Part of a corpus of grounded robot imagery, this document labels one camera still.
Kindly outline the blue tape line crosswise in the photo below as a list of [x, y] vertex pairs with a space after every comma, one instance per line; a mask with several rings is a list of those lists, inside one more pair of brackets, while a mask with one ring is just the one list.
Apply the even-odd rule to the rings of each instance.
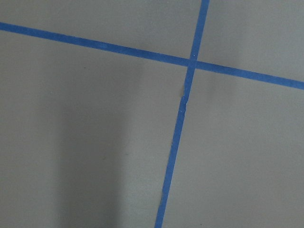
[[[190, 62], [190, 60], [186, 58], [181, 58], [181, 57], [176, 57], [176, 56], [171, 56], [171, 55], [166, 55], [166, 54], [131, 48], [131, 47], [125, 47], [125, 46], [115, 45], [101, 41], [95, 41], [86, 38], [74, 37], [74, 36], [49, 32], [40, 29], [28, 28], [28, 27], [8, 24], [4, 22], [0, 24], [0, 29], [1, 31], [17, 33], [17, 34], [22, 34], [22, 35], [32, 36], [37, 38], [43, 38], [47, 40], [52, 40], [52, 41], [87, 47], [87, 48], [99, 49], [103, 51], [129, 55], [132, 57], [139, 57], [139, 58], [154, 60], [158, 62], [179, 65], [183, 67], [186, 67]], [[304, 88], [304, 83], [302, 81], [247, 71], [243, 69], [237, 69], [228, 66], [221, 66], [212, 63], [198, 61], [195, 64], [195, 67], [200, 70], [205, 70], [205, 71], [210, 71], [210, 72], [225, 74], [230, 76], [236, 76], [236, 77], [251, 79], [255, 81], [261, 81], [270, 84], [296, 88], [300, 90], [303, 90]]]

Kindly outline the blue tape line lengthwise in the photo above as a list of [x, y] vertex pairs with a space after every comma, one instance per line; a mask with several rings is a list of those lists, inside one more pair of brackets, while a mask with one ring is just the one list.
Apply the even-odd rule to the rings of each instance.
[[204, 27], [205, 27], [206, 17], [207, 17], [207, 13], [208, 13], [208, 8], [209, 8], [209, 1], [203, 0], [201, 2], [200, 9], [199, 9], [199, 16], [198, 16], [198, 20], [197, 20], [197, 24], [196, 24], [196, 28], [195, 28], [194, 37], [193, 37], [193, 43], [192, 43], [192, 47], [191, 47], [189, 63], [187, 65], [187, 71], [186, 71], [184, 85], [183, 85], [183, 95], [180, 99], [180, 105], [179, 105], [176, 124], [175, 124], [175, 128], [174, 128], [171, 149], [170, 149], [168, 162], [167, 162], [167, 166], [166, 166], [166, 172], [165, 172], [164, 181], [163, 181], [163, 187], [162, 187], [162, 192], [161, 192], [162, 193], [161, 201], [158, 206], [155, 224], [154, 224], [155, 228], [161, 228], [163, 225], [163, 219], [165, 216], [167, 201], [169, 198], [175, 162], [176, 162], [176, 158], [178, 155], [178, 149], [179, 149], [179, 144], [180, 144], [180, 140], [181, 140], [181, 133], [182, 133], [182, 128], [183, 128], [183, 124], [184, 124], [187, 103], [189, 100], [190, 90], [192, 87], [192, 81], [193, 81], [193, 77], [194, 77], [194, 73], [195, 73], [195, 69], [196, 69], [196, 65], [197, 65], [197, 61], [198, 61], [198, 55], [199, 55], [201, 40], [202, 40], [203, 31], [204, 31]]

